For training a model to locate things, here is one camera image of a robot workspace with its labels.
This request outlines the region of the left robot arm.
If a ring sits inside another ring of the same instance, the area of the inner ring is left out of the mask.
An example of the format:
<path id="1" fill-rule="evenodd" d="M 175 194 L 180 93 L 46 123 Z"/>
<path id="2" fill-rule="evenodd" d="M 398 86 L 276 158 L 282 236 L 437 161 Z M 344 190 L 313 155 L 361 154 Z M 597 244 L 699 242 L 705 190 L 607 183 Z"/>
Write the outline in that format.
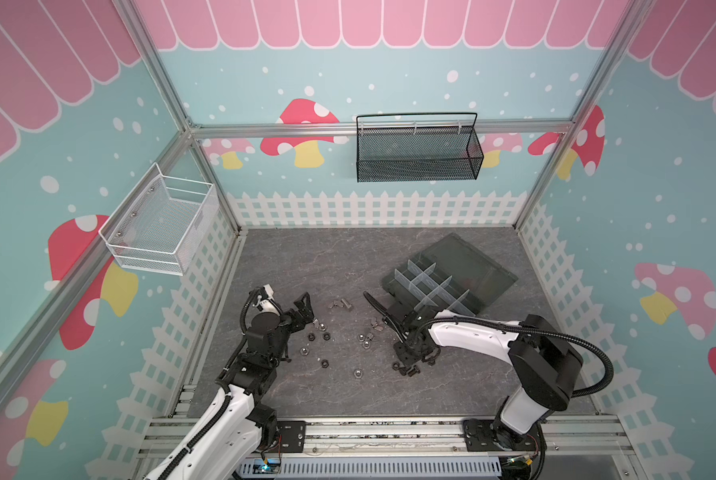
<path id="1" fill-rule="evenodd" d="M 282 449 L 275 409 L 262 403 L 289 362 L 289 340 L 316 320 L 304 293 L 283 309 L 270 285 L 249 292 L 240 313 L 242 340 L 215 380 L 212 403 L 187 436 L 145 477 L 147 479 L 239 479 L 252 454 L 267 459 Z"/>

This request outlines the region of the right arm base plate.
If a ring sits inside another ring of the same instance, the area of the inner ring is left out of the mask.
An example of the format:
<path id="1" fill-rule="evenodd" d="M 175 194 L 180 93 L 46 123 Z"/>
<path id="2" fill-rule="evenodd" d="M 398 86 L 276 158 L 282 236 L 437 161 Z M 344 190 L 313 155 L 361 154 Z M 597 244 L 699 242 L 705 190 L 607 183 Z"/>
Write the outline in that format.
<path id="1" fill-rule="evenodd" d="M 464 441 L 468 452 L 528 452 L 537 455 L 543 450 L 539 423 L 526 434 L 518 434 L 491 419 L 465 419 L 462 422 Z"/>

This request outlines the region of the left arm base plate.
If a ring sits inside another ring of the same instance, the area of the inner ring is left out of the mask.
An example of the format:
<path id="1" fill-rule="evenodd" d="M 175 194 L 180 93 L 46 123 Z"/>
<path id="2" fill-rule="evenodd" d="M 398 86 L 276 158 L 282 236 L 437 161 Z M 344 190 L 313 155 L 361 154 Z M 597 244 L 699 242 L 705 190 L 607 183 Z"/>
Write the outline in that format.
<path id="1" fill-rule="evenodd" d="M 280 453 L 303 453 L 306 439 L 305 421 L 273 421 L 262 429 L 259 450 Z"/>

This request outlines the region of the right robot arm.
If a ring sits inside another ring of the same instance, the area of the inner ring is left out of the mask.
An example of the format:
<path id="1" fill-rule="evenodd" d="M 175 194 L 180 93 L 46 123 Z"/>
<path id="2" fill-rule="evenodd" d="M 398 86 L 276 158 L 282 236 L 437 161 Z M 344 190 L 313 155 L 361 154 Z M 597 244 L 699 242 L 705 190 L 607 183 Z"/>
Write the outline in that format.
<path id="1" fill-rule="evenodd" d="M 414 310 L 396 303 L 387 308 L 375 299 L 367 301 L 397 335 L 394 369 L 405 376 L 419 373 L 421 363 L 434 365 L 445 347 L 486 355 L 513 368 L 519 387 L 495 418 L 464 422 L 470 451 L 516 451 L 530 438 L 542 452 L 541 422 L 565 411 L 571 399 L 604 390 L 614 378 L 613 362 L 601 348 L 556 330 L 539 315 L 502 322 L 434 307 Z"/>

